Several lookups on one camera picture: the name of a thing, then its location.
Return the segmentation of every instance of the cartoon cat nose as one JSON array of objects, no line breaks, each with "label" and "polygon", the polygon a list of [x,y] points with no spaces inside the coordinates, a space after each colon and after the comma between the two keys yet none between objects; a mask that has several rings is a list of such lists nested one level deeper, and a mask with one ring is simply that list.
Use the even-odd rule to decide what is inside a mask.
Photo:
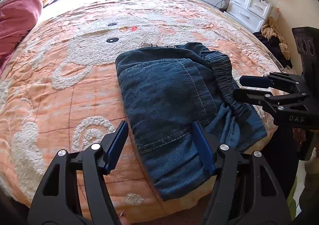
[{"label": "cartoon cat nose", "polygon": [[124,32],[135,32],[137,30],[137,26],[124,26],[120,28],[120,32],[124,33]]}]

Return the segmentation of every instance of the denim pocket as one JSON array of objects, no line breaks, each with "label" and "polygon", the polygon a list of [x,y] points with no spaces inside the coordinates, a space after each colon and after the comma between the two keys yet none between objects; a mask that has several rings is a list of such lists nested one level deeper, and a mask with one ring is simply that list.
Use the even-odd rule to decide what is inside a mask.
[{"label": "denim pocket", "polygon": [[183,138],[193,120],[208,123],[220,107],[190,59],[137,64],[118,80],[140,153]]}]

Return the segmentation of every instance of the white dresser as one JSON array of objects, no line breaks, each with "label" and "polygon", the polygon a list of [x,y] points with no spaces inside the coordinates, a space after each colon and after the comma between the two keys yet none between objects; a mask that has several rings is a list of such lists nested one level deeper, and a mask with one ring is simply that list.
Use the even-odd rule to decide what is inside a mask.
[{"label": "white dresser", "polygon": [[255,33],[261,31],[272,9],[269,0],[231,0],[224,14]]}]

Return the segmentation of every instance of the denim pants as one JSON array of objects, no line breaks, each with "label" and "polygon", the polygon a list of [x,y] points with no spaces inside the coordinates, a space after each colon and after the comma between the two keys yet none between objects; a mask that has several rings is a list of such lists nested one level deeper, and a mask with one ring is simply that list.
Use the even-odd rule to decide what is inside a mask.
[{"label": "denim pants", "polygon": [[179,198],[210,174],[191,136],[199,120],[221,143],[244,151],[267,135],[254,107],[233,99],[229,57],[192,42],[143,48],[115,61],[139,154],[161,198]]}]

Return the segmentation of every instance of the quilted bedspread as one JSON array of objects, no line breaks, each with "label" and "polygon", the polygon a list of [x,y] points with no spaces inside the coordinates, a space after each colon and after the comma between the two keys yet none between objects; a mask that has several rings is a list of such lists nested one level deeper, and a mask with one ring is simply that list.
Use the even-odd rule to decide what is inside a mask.
[{"label": "quilted bedspread", "polygon": [[[241,75],[280,71],[251,33],[197,0],[99,0],[44,21],[17,47],[1,77],[2,187],[30,206],[58,150],[83,150],[126,119],[114,63],[120,53],[143,42],[191,41],[226,53],[237,82]],[[276,127],[271,116],[256,109],[268,131],[253,146],[261,150]],[[180,199],[163,202],[130,133],[105,181],[117,212],[138,222],[193,207],[210,193],[214,177]],[[89,217],[81,172],[78,186],[83,214]]]}]

